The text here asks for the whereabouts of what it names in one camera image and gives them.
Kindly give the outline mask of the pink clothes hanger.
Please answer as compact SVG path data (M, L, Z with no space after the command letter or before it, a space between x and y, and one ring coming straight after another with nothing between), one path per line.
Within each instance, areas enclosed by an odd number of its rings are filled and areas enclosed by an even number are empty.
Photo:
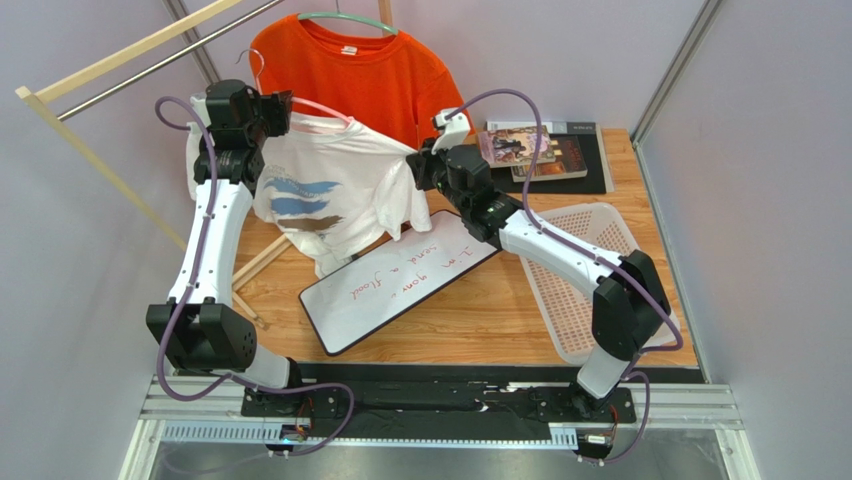
M263 73L263 71L265 69L265 58L263 57L263 55L257 49L247 48L239 54L239 56L236 60L236 64L239 64L242 61L244 56L250 58L251 55L255 55L257 57L257 63L259 64L257 71L255 73L253 73L254 83L255 83L255 86L257 87L257 89L260 92L263 92L262 82L261 82L261 78L260 78L261 74ZM348 127L354 121L354 118L351 117L351 116L346 116L346 115L338 112L337 110L331 109L331 108L329 108L325 105L319 104L319 103L311 101L311 100L292 96L291 102L293 104L298 104L298 105L310 107L314 110L317 110L319 112L330 115L331 117L337 118L337 119L343 121L346 127Z

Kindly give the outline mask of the white printed t shirt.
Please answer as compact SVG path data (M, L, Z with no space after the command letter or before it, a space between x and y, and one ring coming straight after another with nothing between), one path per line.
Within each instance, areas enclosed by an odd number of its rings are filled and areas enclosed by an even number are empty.
M409 223L431 228L428 203L415 186L408 146L354 120L296 113L290 131L264 144L264 168L252 208L274 223L318 275Z

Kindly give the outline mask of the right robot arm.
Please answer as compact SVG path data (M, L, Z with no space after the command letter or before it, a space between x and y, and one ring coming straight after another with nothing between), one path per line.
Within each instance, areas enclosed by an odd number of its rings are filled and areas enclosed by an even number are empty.
M472 145L435 150L427 143L406 163L416 187L448 200L474 239L539 264L591 302L596 345L577 375L577 387L587 399L609 397L651 337L671 322L670 303L650 256L606 250L547 223L495 186Z

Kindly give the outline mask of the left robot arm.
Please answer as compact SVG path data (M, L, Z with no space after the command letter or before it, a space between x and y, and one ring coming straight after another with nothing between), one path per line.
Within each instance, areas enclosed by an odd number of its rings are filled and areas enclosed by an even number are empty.
M173 103L191 117L182 128L195 200L188 246L166 301L150 305L145 318L159 345L160 385L174 399L210 391L177 392L167 384L168 366L265 392L300 384L294 361L260 346L254 323L233 307L236 254L264 168L262 149L288 133L292 100L289 91L263 95L241 80L223 80L189 101L166 96L155 104L157 114Z

